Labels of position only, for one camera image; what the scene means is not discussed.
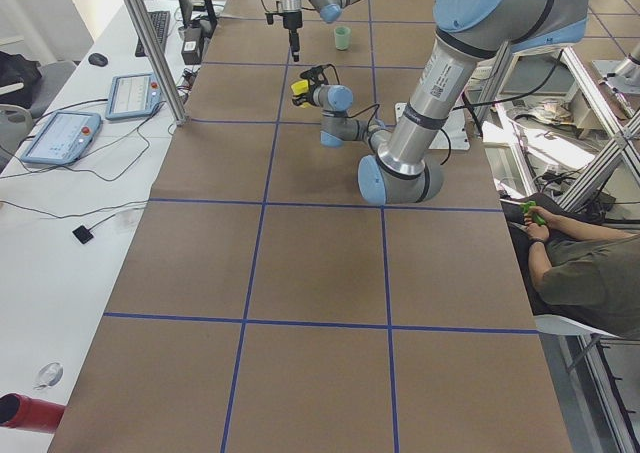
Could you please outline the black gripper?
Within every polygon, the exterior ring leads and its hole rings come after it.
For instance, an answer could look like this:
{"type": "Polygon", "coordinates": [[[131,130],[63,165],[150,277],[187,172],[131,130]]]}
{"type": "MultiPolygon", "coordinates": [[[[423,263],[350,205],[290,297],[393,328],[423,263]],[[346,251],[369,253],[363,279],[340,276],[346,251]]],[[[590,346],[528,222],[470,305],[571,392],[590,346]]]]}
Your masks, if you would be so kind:
{"type": "Polygon", "coordinates": [[[292,60],[297,63],[300,61],[300,40],[296,29],[302,27],[302,11],[300,9],[294,11],[284,11],[282,13],[283,27],[290,29],[288,32],[289,46],[292,60]]]}
{"type": "Polygon", "coordinates": [[[299,74],[299,77],[307,82],[306,91],[299,95],[298,104],[300,107],[315,106],[313,94],[326,84],[325,69],[325,65],[316,65],[299,74]]]}

